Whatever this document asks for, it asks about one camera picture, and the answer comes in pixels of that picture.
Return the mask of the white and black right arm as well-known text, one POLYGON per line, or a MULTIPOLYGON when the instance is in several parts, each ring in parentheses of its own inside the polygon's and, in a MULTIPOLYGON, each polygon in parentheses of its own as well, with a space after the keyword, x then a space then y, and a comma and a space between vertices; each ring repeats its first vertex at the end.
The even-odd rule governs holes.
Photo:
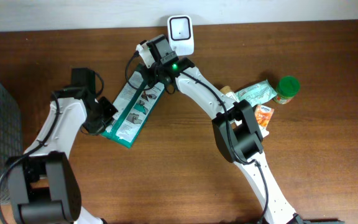
POLYGON ((237 102, 221 93, 190 59, 177 56, 163 34, 138 44, 134 55, 144 62, 142 76, 148 84, 174 87, 211 118, 217 148, 250 184, 262 207, 261 222, 303 223, 270 171, 264 138, 250 103, 237 102))

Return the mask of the green lidded jar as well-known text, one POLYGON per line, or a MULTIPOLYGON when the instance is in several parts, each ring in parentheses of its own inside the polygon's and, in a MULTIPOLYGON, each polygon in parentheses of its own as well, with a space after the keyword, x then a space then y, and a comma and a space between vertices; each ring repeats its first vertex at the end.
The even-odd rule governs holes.
POLYGON ((273 100, 281 105, 289 103, 299 92, 300 83, 297 78, 293 76, 285 76, 280 79, 276 86, 277 95, 273 100))

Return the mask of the white tube with gold cap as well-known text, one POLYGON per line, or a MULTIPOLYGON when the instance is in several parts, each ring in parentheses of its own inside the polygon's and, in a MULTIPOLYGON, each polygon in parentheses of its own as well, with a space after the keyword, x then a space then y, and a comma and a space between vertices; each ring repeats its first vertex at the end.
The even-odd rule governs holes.
POLYGON ((227 97, 233 99, 236 102, 240 102, 240 100, 238 99, 237 95, 234 93, 234 91, 231 89, 230 86, 224 86, 223 88, 220 89, 220 92, 223 93, 224 95, 226 95, 227 97))

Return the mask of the dark green wipes pack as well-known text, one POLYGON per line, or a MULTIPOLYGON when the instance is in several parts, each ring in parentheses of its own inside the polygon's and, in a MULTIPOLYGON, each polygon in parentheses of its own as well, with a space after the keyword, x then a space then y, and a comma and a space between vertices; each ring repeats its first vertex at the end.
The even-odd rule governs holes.
POLYGON ((101 134, 128 149, 133 145, 164 92, 164 85, 161 83, 150 89, 142 78, 144 73, 144 67, 138 65, 129 83, 124 85, 113 102, 117 109, 113 122, 101 134))

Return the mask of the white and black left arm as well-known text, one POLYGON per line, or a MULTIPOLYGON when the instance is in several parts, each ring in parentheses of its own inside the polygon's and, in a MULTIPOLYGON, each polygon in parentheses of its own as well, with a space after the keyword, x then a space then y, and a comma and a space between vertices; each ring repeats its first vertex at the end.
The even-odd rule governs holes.
POLYGON ((7 181, 16 223, 105 223, 87 211, 69 163, 79 130, 99 136, 117 109, 96 90, 100 75, 74 68, 71 83, 51 94, 50 111, 22 156, 10 157, 0 181, 7 181))

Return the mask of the mint green wipes packet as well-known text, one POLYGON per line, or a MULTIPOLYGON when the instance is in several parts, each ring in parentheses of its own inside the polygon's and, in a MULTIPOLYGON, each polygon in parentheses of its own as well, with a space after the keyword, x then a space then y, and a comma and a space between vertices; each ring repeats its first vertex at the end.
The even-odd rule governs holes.
POLYGON ((268 80, 264 80, 235 92, 235 95, 239 101, 246 100, 251 107, 254 107, 270 101, 277 95, 277 92, 268 80))

